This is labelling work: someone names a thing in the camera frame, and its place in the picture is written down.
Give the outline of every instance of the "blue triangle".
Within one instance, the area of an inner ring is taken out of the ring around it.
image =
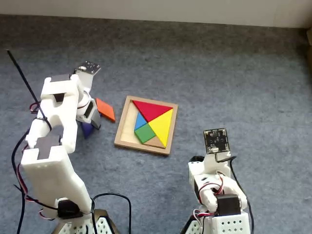
[[[139,112],[137,114],[136,117],[136,126],[135,126],[135,130],[142,127],[144,124],[146,124],[147,122],[145,121],[145,119],[143,118],[143,116],[141,115],[141,113]]]
[[[84,138],[87,139],[89,137],[89,135],[92,133],[94,127],[92,126],[91,123],[80,122],[80,124],[81,124],[81,128],[82,128]]]

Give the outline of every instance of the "dark blue tangram piece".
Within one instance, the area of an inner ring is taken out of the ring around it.
[[[89,135],[92,133],[94,127],[92,126],[91,123],[82,123],[80,122],[81,128],[82,128],[82,132],[84,135],[84,138],[87,139],[89,137]]]

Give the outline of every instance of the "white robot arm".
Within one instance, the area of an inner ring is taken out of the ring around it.
[[[68,154],[76,147],[76,120],[100,128],[97,105],[89,94],[93,76],[99,70],[99,65],[86,61],[75,70],[76,74],[44,81],[40,108],[45,119],[40,111],[33,120],[26,136],[29,149],[23,151],[20,164],[37,200],[57,208],[43,207],[47,218],[75,223],[91,218],[92,201]],[[62,136],[50,133],[58,125],[63,127]]]
[[[182,234],[250,234],[248,202],[231,178],[231,156],[226,129],[204,131],[207,154],[194,156],[189,182],[200,207],[193,212]]]

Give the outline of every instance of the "floor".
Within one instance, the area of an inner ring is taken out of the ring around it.
[[[32,98],[6,54],[10,49],[39,97],[45,77],[84,60],[102,70],[91,91],[113,105],[115,124],[84,140],[71,162],[91,196],[127,195],[134,234],[178,234],[198,206],[188,160],[205,155],[203,130],[226,127],[234,169],[248,194],[256,234],[312,229],[312,80],[303,30],[200,23],[53,17],[0,17],[0,230],[14,233],[20,193],[10,156],[30,126]],[[114,147],[127,95],[179,105],[168,157]],[[106,197],[122,234],[127,203]],[[22,233],[50,233],[56,222],[26,204]]]

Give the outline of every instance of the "white perforated base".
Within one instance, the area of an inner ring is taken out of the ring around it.
[[[200,233],[200,225],[196,220],[193,220],[188,229],[186,230],[185,234],[201,234]]]
[[[250,234],[247,213],[212,218],[213,234]]]
[[[94,228],[92,220],[88,219],[81,226],[73,226],[71,223],[66,223],[58,234],[94,234]],[[101,217],[97,221],[97,233],[98,234],[112,234],[110,226],[107,223],[106,218]]]

